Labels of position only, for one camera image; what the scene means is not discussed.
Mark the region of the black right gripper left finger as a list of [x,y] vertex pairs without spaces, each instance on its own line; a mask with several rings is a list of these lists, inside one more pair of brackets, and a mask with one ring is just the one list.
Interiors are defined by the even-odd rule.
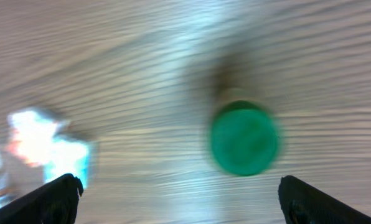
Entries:
[[0,224],[74,224],[82,193],[81,180],[64,174],[0,208]]

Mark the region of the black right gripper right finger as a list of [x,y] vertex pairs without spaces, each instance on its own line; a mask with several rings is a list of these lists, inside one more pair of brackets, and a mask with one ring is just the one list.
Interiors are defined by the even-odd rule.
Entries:
[[281,178],[278,197],[287,224],[371,224],[371,217],[292,175]]

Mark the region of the teal tissue packet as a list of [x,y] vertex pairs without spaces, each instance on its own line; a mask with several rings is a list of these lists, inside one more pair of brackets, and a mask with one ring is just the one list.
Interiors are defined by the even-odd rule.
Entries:
[[72,174],[79,178],[83,188],[87,189],[94,148],[93,142],[71,135],[63,134],[54,137],[49,161],[44,166],[44,182],[51,182],[64,174]]

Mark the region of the orange snack packet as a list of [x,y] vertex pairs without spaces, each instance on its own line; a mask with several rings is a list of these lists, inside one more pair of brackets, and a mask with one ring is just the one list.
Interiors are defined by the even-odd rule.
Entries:
[[47,108],[31,106],[7,116],[10,136],[7,151],[29,167],[49,161],[52,140],[70,121]]

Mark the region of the green lid jar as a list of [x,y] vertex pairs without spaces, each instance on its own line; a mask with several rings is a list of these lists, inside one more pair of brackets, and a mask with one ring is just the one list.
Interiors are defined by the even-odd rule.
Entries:
[[209,124],[212,160],[224,172],[253,176],[269,169],[281,150],[281,129],[273,113],[241,88],[217,98]]

